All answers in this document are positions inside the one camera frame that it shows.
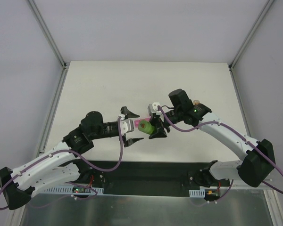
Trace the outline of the green pill bottle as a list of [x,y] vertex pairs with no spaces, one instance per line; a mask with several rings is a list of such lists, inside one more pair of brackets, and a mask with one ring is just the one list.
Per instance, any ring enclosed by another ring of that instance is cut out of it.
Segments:
[[141,120],[138,124],[138,130],[140,132],[145,133],[145,134],[150,135],[152,133],[153,129],[154,129],[154,126],[152,126],[150,124],[150,122],[147,121],[147,120]]

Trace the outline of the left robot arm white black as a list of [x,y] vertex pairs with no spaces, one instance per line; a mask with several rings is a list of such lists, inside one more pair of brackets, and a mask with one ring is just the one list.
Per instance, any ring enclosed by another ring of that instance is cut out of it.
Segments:
[[100,112],[91,111],[76,129],[48,152],[20,167],[0,169],[0,210],[16,210],[41,191],[61,183],[76,180],[86,183],[90,179],[90,168],[102,172],[116,170],[123,152],[120,152],[118,162],[110,169],[89,163],[82,154],[94,147],[93,141],[96,139],[118,137],[121,149],[137,142],[137,138],[126,139],[125,136],[134,131],[133,120],[138,117],[125,106],[113,122],[104,122]]

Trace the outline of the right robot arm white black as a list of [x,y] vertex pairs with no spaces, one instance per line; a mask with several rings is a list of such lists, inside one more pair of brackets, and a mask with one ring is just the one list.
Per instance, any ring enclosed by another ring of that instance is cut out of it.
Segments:
[[193,176],[193,181],[204,187],[215,185],[219,180],[242,180],[251,187],[258,187],[274,169],[271,161],[275,161],[273,146],[266,139],[258,141],[235,131],[226,125],[210,108],[198,101],[192,101],[182,89],[169,93],[173,107],[162,112],[158,103],[148,105],[150,124],[153,132],[149,138],[167,137],[170,129],[179,122],[191,125],[193,129],[205,132],[227,148],[238,159],[235,161],[212,161]]

